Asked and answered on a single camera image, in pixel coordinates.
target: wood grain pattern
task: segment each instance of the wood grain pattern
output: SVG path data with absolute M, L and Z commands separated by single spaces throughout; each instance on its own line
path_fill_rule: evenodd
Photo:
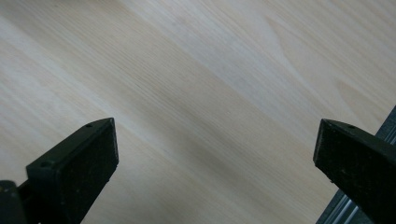
M 116 120 L 83 223 L 313 223 L 319 120 L 375 133 L 395 95 L 392 0 L 0 0 L 0 178 Z

